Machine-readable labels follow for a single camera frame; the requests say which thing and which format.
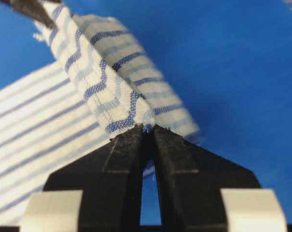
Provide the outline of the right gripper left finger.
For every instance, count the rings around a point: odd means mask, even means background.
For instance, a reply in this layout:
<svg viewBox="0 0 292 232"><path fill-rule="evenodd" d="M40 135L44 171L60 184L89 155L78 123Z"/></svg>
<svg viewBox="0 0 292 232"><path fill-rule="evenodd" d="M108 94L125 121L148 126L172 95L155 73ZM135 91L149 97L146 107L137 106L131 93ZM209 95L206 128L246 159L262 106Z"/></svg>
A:
<svg viewBox="0 0 292 232"><path fill-rule="evenodd" d="M82 190L79 232L136 232L142 189L142 126L49 175L44 191Z"/></svg>

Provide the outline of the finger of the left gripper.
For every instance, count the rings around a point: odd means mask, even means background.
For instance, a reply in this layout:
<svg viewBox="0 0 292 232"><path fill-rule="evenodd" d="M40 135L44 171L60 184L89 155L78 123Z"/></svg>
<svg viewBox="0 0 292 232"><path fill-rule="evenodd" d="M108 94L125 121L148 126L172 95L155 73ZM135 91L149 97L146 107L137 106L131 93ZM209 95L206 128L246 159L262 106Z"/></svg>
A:
<svg viewBox="0 0 292 232"><path fill-rule="evenodd" d="M0 0L0 2L19 14L43 23L49 29L55 26L54 21L38 0Z"/></svg>

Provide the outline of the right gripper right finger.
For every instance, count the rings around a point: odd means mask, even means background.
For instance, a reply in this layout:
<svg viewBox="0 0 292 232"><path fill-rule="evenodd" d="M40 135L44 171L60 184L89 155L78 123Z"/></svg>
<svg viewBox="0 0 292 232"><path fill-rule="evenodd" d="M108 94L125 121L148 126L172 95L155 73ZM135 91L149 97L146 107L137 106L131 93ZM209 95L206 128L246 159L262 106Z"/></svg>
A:
<svg viewBox="0 0 292 232"><path fill-rule="evenodd" d="M166 232L226 232L222 188L261 188L255 174L155 126L154 156L163 229Z"/></svg>

